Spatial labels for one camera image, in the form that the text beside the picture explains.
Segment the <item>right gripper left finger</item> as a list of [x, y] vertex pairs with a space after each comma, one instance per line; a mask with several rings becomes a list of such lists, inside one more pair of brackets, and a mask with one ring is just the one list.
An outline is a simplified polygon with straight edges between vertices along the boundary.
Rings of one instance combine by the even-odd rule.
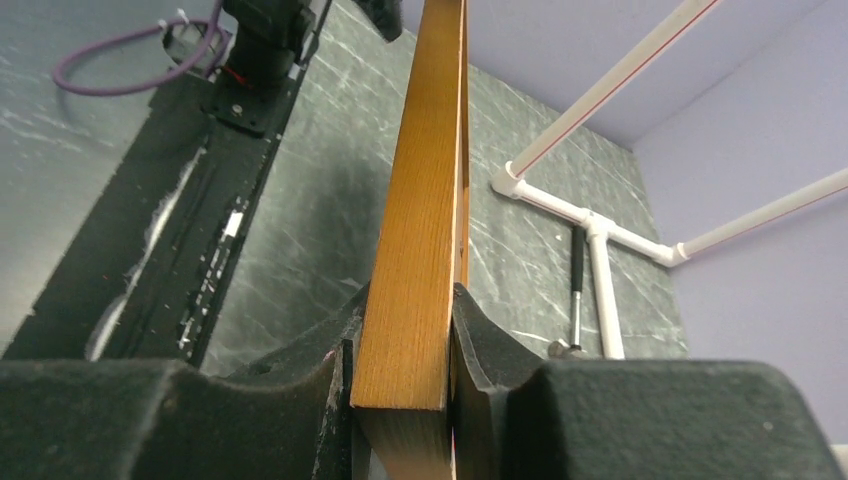
[[5, 479], [364, 479], [350, 393], [368, 292], [227, 378], [178, 360], [5, 361]]

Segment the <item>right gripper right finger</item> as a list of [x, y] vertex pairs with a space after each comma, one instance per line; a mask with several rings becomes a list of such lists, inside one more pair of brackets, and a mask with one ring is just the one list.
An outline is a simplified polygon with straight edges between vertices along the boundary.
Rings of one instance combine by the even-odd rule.
[[454, 288], [461, 479], [840, 479], [803, 396], [757, 362], [545, 360]]

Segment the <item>brown wooden picture frame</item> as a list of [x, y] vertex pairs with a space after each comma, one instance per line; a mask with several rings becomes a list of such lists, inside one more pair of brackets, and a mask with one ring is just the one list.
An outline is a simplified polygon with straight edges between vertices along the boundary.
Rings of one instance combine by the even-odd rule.
[[352, 407], [393, 479], [453, 475], [447, 406], [465, 12], [462, 1], [423, 8], [353, 369]]

